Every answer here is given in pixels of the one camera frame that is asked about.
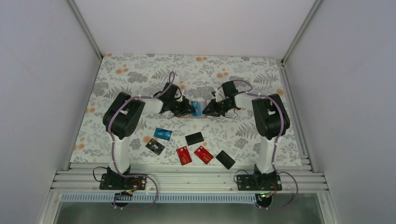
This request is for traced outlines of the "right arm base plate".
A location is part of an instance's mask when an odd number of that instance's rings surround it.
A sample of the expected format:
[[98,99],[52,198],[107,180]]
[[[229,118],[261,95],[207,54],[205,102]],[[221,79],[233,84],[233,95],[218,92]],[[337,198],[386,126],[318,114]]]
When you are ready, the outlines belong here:
[[237,175],[238,191],[281,191],[283,189],[279,175],[264,180],[256,180],[253,175]]

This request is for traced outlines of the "blue VIP card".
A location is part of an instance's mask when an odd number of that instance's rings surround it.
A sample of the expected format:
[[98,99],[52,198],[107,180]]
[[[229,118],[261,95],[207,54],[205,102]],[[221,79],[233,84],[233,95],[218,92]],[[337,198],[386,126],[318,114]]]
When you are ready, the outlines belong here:
[[203,110],[206,107],[205,101],[191,101],[191,106],[194,108],[195,112],[191,114],[194,119],[204,119],[206,115],[203,114]]

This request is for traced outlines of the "brown leather card holder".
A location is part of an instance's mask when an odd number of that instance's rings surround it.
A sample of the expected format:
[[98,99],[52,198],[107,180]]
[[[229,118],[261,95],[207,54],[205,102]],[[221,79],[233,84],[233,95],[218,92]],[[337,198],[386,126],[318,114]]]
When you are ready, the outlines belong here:
[[207,103],[205,101],[191,101],[190,105],[195,109],[192,114],[181,116],[180,118],[185,119],[206,119],[208,116],[203,114],[203,110],[206,108]]

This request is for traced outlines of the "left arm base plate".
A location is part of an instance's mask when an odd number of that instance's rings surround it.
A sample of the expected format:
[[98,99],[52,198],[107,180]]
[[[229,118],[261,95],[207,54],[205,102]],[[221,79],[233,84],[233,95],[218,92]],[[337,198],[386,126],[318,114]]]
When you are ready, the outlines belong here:
[[147,178],[143,176],[133,176],[129,178],[119,175],[103,174],[100,180],[100,190],[144,190]]

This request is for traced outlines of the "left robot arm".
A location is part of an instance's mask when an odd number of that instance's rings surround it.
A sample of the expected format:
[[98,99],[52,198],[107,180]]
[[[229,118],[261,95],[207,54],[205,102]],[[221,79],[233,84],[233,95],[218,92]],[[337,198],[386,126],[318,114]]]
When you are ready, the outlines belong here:
[[136,130],[141,115],[168,111],[175,117],[193,114],[196,111],[180,88],[169,82],[162,91],[152,96],[132,97],[128,93],[120,92],[108,108],[103,117],[103,124],[112,140],[111,161],[108,167],[115,172],[111,182],[118,189],[124,189],[130,183],[127,142]]

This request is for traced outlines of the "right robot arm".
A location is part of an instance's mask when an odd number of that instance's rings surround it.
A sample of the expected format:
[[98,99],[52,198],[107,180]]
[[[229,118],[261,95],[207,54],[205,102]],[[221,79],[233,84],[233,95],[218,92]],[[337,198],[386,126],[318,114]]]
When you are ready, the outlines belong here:
[[271,184],[269,174],[276,173],[275,155],[279,139],[290,127],[290,119],[279,94],[262,95],[251,93],[253,86],[245,81],[250,89],[239,91],[235,86],[237,80],[221,84],[212,94],[214,98],[202,111],[212,117],[225,116],[231,109],[248,109],[254,113],[255,127],[261,136],[259,158],[255,164],[253,184],[259,190]]

